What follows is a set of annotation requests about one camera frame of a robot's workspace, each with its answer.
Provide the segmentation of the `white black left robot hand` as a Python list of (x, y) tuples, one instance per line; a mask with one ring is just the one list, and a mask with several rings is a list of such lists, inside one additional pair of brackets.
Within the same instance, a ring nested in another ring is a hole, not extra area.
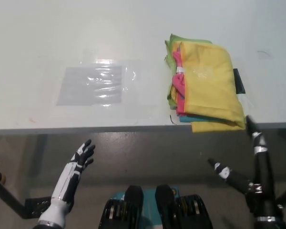
[(82, 172), (93, 162), (94, 149), (95, 145), (92, 145), (92, 141), (89, 139), (76, 150), (59, 177), (52, 199), (58, 199), (68, 205), (74, 201)]

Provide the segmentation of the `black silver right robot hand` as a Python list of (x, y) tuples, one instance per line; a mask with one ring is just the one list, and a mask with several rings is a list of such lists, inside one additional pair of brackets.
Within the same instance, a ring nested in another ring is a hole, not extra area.
[(212, 158), (208, 159), (208, 163), (222, 180), (244, 195), (257, 221), (282, 221), (283, 213), (276, 202), (273, 170), (264, 134), (250, 116), (245, 119), (246, 130), (253, 144), (254, 179), (250, 180)]

